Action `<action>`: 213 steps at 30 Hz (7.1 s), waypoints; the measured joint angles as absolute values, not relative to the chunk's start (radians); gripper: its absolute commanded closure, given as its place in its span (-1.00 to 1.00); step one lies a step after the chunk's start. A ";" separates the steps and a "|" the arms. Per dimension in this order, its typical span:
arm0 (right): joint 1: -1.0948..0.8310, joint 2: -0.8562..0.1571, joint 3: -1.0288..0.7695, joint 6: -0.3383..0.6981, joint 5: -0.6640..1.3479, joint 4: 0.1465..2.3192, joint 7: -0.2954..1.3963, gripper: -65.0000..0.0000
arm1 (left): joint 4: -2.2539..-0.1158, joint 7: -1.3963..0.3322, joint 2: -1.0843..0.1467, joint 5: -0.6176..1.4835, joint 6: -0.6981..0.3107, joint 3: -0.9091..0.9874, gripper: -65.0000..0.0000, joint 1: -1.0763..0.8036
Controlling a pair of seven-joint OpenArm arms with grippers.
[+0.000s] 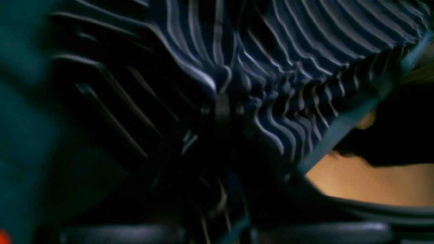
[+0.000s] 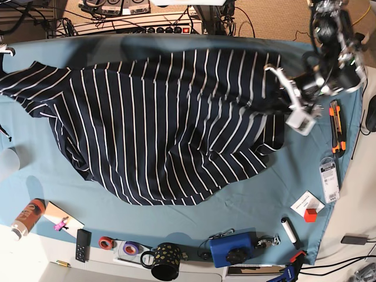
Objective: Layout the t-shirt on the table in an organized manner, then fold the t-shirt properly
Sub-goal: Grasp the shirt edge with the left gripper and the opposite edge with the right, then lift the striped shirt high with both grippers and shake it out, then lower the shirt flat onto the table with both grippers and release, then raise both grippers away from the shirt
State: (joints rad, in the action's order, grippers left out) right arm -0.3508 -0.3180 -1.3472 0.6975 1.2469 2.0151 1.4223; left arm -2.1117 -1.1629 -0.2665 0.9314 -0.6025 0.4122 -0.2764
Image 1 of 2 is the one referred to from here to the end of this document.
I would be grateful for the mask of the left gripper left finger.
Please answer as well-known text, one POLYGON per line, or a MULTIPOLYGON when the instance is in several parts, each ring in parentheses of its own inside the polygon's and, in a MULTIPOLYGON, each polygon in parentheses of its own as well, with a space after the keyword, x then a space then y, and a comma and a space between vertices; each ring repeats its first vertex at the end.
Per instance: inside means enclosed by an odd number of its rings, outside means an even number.
POLYGON ((59 243, 184 244, 185 230, 160 224, 73 226, 59 232, 59 243))

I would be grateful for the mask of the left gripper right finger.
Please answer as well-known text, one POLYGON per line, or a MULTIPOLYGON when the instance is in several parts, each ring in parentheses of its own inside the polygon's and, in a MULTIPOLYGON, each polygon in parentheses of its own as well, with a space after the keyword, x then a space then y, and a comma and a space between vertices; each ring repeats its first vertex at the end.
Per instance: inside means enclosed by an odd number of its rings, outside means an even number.
POLYGON ((259 244, 392 244, 392 228, 379 222, 334 222, 258 228, 259 244))

